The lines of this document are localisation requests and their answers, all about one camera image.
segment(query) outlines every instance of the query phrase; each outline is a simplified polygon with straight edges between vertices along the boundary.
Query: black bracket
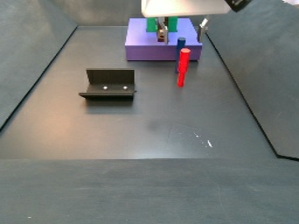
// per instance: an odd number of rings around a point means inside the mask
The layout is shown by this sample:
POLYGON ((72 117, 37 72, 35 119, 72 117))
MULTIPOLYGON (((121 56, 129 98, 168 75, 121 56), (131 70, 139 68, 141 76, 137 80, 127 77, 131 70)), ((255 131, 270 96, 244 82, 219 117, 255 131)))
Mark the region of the black bracket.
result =
POLYGON ((87 69, 88 90, 79 95, 87 99, 133 99, 136 92, 133 69, 87 69))

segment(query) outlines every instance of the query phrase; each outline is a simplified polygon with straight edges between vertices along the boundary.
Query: purple box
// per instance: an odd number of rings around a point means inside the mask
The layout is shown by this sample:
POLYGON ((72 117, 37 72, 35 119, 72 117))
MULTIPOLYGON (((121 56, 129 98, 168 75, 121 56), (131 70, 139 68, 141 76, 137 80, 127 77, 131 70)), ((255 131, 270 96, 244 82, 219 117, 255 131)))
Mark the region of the purple box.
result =
POLYGON ((156 33, 145 31, 145 18, 129 18, 125 35, 127 60, 175 60, 177 38, 185 38, 185 47, 191 49, 191 60, 201 56, 201 43, 188 18, 177 19, 177 32, 168 33, 168 45, 157 42, 156 33))

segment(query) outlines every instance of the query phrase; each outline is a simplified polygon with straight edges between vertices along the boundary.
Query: gray table surface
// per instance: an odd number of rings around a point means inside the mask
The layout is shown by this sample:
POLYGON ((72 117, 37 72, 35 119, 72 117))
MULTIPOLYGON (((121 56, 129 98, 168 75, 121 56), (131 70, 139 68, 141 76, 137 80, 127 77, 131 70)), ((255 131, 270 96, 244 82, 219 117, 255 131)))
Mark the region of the gray table surface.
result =
POLYGON ((274 158, 209 41, 177 88, 172 61, 127 62, 125 36, 76 30, 0 133, 0 158, 274 158), (87 68, 133 68, 133 102, 79 97, 87 68))
POLYGON ((296 224, 299 166, 268 159, 0 163, 5 224, 296 224))

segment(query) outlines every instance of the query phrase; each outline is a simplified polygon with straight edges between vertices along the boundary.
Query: red cylinder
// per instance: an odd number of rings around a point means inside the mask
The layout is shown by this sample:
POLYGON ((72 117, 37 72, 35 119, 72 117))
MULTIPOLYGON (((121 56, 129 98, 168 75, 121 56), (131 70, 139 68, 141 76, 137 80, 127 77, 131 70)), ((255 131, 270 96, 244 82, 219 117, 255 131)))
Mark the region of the red cylinder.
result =
POLYGON ((191 57, 191 50, 188 48, 183 48, 180 51, 180 62, 179 62, 179 77, 177 77, 177 86, 183 87, 184 82, 184 74, 188 70, 189 65, 189 57, 191 57))

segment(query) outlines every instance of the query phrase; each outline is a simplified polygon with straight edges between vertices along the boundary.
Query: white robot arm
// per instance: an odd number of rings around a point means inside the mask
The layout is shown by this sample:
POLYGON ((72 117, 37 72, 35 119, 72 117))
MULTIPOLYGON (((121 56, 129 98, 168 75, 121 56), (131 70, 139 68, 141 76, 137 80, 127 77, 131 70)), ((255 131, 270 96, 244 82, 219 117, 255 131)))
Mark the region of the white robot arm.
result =
MULTIPOLYGON (((208 15, 224 14, 229 9, 238 12, 244 9, 250 2, 251 0, 141 0, 141 12, 145 18, 207 15, 197 30, 200 42, 201 34, 208 27, 208 15)), ((167 32, 167 27, 161 21, 163 19, 157 19, 163 32, 167 32)))

